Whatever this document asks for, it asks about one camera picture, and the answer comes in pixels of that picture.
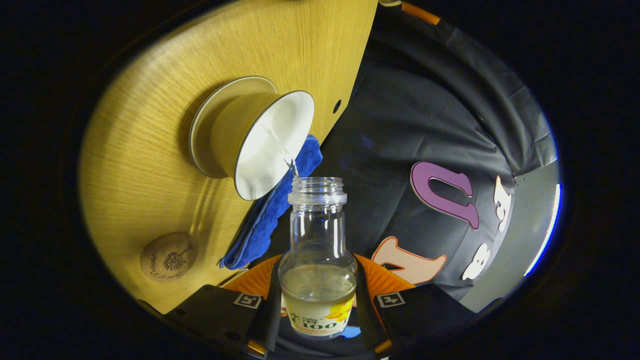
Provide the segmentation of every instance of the wooden coaster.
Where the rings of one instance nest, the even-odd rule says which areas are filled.
[[[186,274],[198,249],[189,234],[173,233],[152,241],[140,257],[140,268],[155,282],[170,282]]]

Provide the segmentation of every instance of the black pad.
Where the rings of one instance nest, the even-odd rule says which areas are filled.
[[[259,295],[202,286],[164,317],[231,357],[247,352],[250,331],[264,305]]]
[[[418,340],[436,342],[477,318],[473,311],[433,284],[378,295],[374,304],[394,351],[407,349]]]

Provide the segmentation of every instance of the bottle neck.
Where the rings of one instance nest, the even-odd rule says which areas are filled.
[[[297,177],[289,194],[291,249],[313,252],[325,260],[344,256],[344,212],[347,195],[338,177]]]

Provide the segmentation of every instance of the bottle threaded rim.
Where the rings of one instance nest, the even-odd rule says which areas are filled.
[[[338,205],[347,202],[339,177],[295,177],[292,187],[289,204]]]

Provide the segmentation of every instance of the white logo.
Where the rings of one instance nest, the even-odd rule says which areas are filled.
[[[474,255],[474,259],[471,261],[471,264],[469,264],[469,266],[467,266],[467,269],[462,274],[462,279],[463,280],[467,280],[467,279],[472,279],[473,280],[478,275],[480,275],[480,273],[484,269],[484,266],[486,265],[487,261],[489,260],[489,255],[491,255],[491,251],[489,250],[488,246],[485,243],[480,245],[480,247],[476,251],[476,254]]]
[[[502,187],[502,181],[500,180],[500,176],[495,177],[495,190],[493,191],[493,203],[500,205],[495,210],[495,214],[500,219],[500,225],[498,225],[498,230],[500,232],[504,231],[504,227],[507,226],[507,218],[509,217],[509,210],[511,210],[511,195],[507,193],[507,191]]]

